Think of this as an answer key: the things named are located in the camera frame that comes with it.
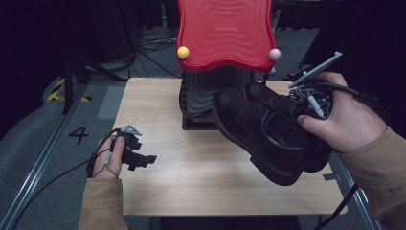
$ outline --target pink ball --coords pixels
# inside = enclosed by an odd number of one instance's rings
[[[281,57],[281,51],[278,50],[278,49],[272,49],[272,50],[269,52],[269,58],[270,58],[271,60],[276,61],[276,60],[278,60],[280,57]]]

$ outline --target sleeve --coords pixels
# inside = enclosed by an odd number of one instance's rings
[[[128,229],[123,220],[121,179],[87,179],[79,220],[82,229]]]
[[[338,156],[367,194],[370,214],[391,230],[406,229],[406,140],[388,127],[375,141]]]

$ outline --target black leather shoe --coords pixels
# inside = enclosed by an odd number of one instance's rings
[[[288,186],[299,179],[308,142],[284,114],[229,88],[214,94],[212,110],[221,133],[250,153],[251,162],[269,180]]]
[[[304,164],[304,171],[308,173],[315,173],[322,170],[332,153],[332,147],[330,147],[325,141],[312,133],[301,128],[297,119],[301,114],[311,115],[313,110],[303,106],[300,103],[296,103],[291,100],[290,97],[279,95],[267,86],[253,81],[244,85],[243,96],[245,99],[251,102],[267,102],[271,106],[278,109],[285,114],[289,120],[297,127],[301,129],[302,133],[306,136],[310,146],[309,154],[306,163]]]

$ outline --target human hand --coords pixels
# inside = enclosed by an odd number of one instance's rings
[[[116,136],[110,136],[101,146],[98,154],[99,157],[96,159],[95,167],[93,169],[92,178],[118,178],[120,172],[122,171],[122,155],[124,151],[124,138],[120,136],[114,145],[114,149],[111,148]],[[104,162],[108,157],[111,157],[106,165]]]
[[[341,74],[324,72],[317,78],[347,86]],[[385,122],[351,94],[334,90],[332,97],[333,108],[328,119],[318,120],[301,115],[298,122],[305,130],[319,136],[334,149],[341,152],[357,150],[386,131]]]

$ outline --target wooden table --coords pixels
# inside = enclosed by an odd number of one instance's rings
[[[157,155],[154,164],[128,171],[124,213],[143,216],[239,216],[331,214],[342,200],[327,165],[304,172],[294,185],[269,181],[250,162],[250,154],[218,130],[183,130],[180,80],[131,79],[114,127],[134,125],[143,136],[136,152]],[[287,82],[268,82],[287,93]]]

